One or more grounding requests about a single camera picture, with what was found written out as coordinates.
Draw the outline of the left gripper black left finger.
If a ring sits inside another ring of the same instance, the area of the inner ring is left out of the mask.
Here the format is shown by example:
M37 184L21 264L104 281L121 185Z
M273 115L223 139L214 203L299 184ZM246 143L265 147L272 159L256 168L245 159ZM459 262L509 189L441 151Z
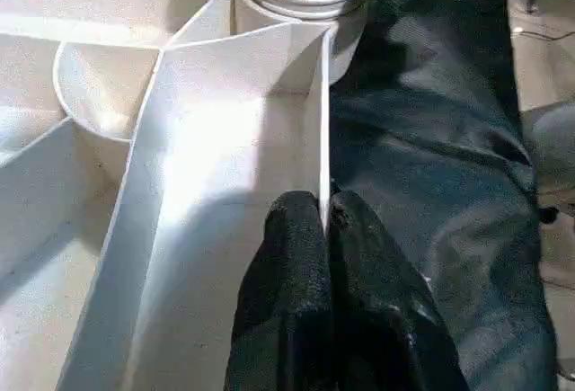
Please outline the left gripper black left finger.
M332 285L318 201L278 197L239 288L230 349L233 390L333 390Z

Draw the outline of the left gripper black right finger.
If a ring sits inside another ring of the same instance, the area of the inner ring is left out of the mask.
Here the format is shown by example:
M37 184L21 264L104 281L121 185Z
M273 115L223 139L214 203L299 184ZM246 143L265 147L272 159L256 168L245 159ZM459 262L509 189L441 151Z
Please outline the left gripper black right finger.
M330 206L330 268L341 390L466 390L429 286L356 193Z

